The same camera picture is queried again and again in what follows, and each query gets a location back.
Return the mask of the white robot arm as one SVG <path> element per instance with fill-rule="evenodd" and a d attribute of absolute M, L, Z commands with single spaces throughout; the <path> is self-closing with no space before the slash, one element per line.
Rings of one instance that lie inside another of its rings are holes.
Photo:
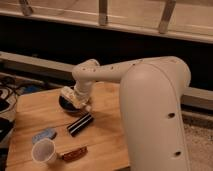
<path fill-rule="evenodd" d="M 75 113 L 89 106 L 95 82 L 119 87 L 120 112 L 131 171 L 191 171 L 181 114 L 181 96 L 190 84 L 187 64 L 174 56 L 101 65 L 87 60 L 72 69 L 59 104 Z"/>

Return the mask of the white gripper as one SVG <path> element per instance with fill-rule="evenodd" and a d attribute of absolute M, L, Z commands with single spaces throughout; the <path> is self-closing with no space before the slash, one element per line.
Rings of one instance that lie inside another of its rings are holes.
<path fill-rule="evenodd" d="M 81 92 L 76 87 L 71 88 L 68 86 L 63 87 L 60 92 L 60 96 L 72 103 L 75 108 L 82 109 L 86 107 L 89 111 L 91 110 L 90 94 L 91 92 Z"/>

